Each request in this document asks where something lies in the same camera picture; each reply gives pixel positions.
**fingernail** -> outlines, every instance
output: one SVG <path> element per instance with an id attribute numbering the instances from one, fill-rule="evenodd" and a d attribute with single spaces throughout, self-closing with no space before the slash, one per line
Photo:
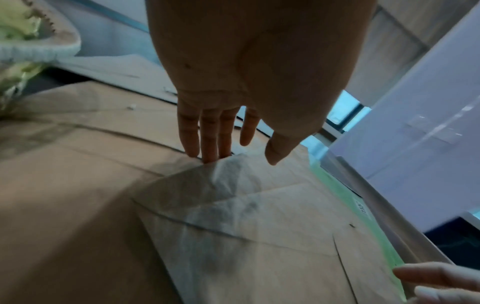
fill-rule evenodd
<path id="1" fill-rule="evenodd" d="M 417 286 L 415 287 L 415 295 L 428 303 L 438 303 L 439 296 L 435 288 Z"/>

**glass window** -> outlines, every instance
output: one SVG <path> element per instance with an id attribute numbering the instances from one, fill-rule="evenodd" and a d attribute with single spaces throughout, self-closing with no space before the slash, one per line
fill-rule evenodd
<path id="1" fill-rule="evenodd" d="M 350 129 L 365 117 L 372 109 L 369 107 L 363 107 L 358 114 L 353 117 L 350 122 L 343 128 L 344 131 L 350 131 Z"/>
<path id="2" fill-rule="evenodd" d="M 355 97 L 344 90 L 335 102 L 327 119 L 339 125 L 359 104 L 360 102 Z"/>

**window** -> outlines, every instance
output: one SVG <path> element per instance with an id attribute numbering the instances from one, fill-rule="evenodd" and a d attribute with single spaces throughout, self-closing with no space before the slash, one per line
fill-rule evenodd
<path id="1" fill-rule="evenodd" d="M 347 91 L 342 91 L 330 113 L 326 117 L 326 122 L 339 132 L 343 133 L 349 131 L 370 111 L 371 109 L 369 107 L 364 107 L 360 101 L 350 95 Z"/>

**hand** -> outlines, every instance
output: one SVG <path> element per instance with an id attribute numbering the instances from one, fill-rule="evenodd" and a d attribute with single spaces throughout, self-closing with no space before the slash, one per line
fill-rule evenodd
<path id="1" fill-rule="evenodd" d="M 263 119 L 276 164 L 318 131 L 355 67 L 375 0 L 148 0 L 151 37 L 178 91 L 185 152 L 205 163 L 231 154 Z M 200 123 L 200 140 L 198 136 Z"/>
<path id="2" fill-rule="evenodd" d="M 401 280 L 447 287 L 417 286 L 409 304 L 480 304 L 480 271 L 438 262 L 406 264 L 393 273 Z"/>

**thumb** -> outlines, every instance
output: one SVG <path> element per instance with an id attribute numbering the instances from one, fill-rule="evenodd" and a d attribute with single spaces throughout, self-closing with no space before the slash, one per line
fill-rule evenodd
<path id="1" fill-rule="evenodd" d="M 480 292 L 464 289 L 415 288 L 419 304 L 480 304 Z"/>
<path id="2" fill-rule="evenodd" d="M 290 152 L 299 145 L 304 138 L 292 138 L 274 132 L 266 144 L 265 157 L 268 163 L 275 166 L 286 158 Z"/>

